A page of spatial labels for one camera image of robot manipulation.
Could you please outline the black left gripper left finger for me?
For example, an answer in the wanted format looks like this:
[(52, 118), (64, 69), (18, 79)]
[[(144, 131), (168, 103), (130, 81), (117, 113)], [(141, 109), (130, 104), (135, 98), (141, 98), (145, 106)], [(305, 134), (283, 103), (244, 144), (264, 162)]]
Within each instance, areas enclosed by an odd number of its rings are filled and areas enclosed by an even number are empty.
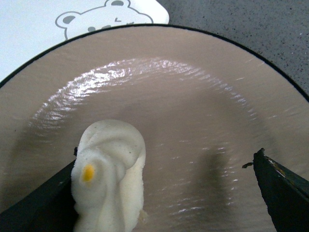
[(0, 214), (2, 232), (71, 232), (77, 220), (71, 194), (74, 161)]

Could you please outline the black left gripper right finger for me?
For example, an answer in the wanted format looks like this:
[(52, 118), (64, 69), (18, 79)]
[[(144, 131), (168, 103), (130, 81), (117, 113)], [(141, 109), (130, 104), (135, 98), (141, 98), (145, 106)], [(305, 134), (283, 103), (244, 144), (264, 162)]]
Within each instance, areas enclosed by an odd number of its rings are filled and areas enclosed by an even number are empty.
[(253, 166), (268, 214), (278, 232), (307, 232), (309, 230), (309, 182), (264, 154), (261, 148)]

